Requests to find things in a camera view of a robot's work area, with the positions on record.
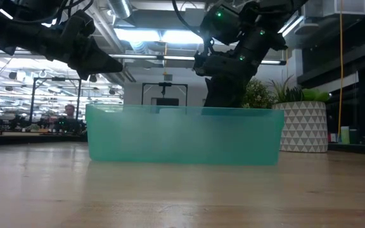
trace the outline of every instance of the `teal plastic container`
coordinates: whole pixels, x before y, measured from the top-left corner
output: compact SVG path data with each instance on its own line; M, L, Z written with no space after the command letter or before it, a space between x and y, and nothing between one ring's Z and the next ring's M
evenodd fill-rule
M94 161L275 165L282 110L88 104Z

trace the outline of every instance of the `table surface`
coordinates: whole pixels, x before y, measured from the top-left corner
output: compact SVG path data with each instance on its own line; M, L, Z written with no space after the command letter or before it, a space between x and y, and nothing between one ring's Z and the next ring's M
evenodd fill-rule
M0 146L2 227L365 227L365 155L228 167L98 163L83 143Z

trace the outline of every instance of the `person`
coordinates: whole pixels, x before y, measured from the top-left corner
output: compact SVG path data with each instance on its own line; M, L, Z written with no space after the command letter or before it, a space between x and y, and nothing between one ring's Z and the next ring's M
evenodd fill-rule
M75 118L74 117L74 111L75 111L74 105L68 104L68 105L66 105L65 109L66 109L65 112L67 114L67 118L71 118L71 119Z

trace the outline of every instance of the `metal frame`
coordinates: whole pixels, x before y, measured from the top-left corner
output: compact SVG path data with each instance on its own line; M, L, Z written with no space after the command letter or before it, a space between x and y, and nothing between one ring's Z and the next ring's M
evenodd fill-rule
M141 104L143 105L143 101L144 101L144 87L145 85L160 85L161 82L159 83L142 83L142 102ZM173 84L171 83L171 86L184 86L185 87L185 106L188 106L188 84Z
M29 113L29 122L30 123L32 123L32 119L33 119L35 92L36 92L36 89L39 87L39 86L36 86L36 82L38 80L47 81L47 80L53 80L53 79L54 78L41 78L41 77L33 78L32 101L30 102L30 113ZM65 79L65 80L71 80L71 81L76 80L79 82L79 90L78 90L78 95L77 95L77 109L76 109L76 113L75 113L75 119L78 120L79 119L79 108L80 108L81 79Z

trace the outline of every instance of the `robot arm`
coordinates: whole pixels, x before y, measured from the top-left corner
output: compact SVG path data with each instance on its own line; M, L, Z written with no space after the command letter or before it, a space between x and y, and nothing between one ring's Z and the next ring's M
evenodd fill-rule
M241 106L245 86L257 73L268 50L287 48L278 31L307 1L250 1L240 12L220 1L207 12L199 32L183 22L204 40L204 51L195 55L194 70L199 76L212 77L206 79L208 96L205 106ZM173 0L174 10L180 20L183 20L175 2ZM217 52L212 48L213 39L225 45L234 42L238 44L226 53Z
M15 2L0 0L0 10L8 14L0 12L0 49L5 53L14 55L16 47L20 47L51 61L60 60L84 80L90 74L122 71L122 64L102 51L90 37L95 26L93 19L84 12L86 9L47 28L41 23L51 23L54 18L60 20L63 10L72 7L66 6L67 0Z

